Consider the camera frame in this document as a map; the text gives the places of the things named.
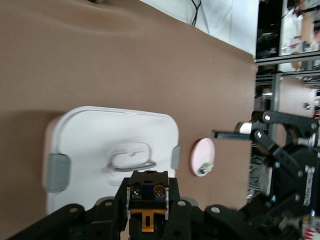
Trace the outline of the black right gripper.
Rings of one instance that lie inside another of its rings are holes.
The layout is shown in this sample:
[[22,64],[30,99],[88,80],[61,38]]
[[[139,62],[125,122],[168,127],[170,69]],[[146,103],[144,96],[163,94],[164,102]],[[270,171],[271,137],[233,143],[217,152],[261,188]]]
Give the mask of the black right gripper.
[[[280,147],[266,127],[282,125],[292,140]],[[261,193],[251,198],[238,213],[257,230],[301,228],[301,218],[317,208],[318,122],[278,111],[255,110],[248,122],[233,131],[212,130],[216,139],[252,141],[267,156],[261,164]]]

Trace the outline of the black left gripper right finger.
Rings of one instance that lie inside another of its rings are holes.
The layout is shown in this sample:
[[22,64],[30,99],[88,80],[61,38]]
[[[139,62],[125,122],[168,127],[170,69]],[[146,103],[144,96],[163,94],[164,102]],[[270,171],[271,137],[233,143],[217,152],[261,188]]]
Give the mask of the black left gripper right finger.
[[180,198],[178,180],[169,179],[172,200],[167,221],[168,240],[264,240],[265,236],[245,222],[235,210],[209,205],[205,210]]

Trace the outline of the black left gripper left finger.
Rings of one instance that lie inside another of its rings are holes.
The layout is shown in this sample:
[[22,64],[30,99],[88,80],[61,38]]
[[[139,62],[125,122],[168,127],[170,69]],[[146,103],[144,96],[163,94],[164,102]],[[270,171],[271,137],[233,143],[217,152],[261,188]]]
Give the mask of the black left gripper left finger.
[[99,199],[85,208],[67,204],[9,237],[10,240],[119,240],[125,229],[122,207],[129,178],[123,179],[115,197]]

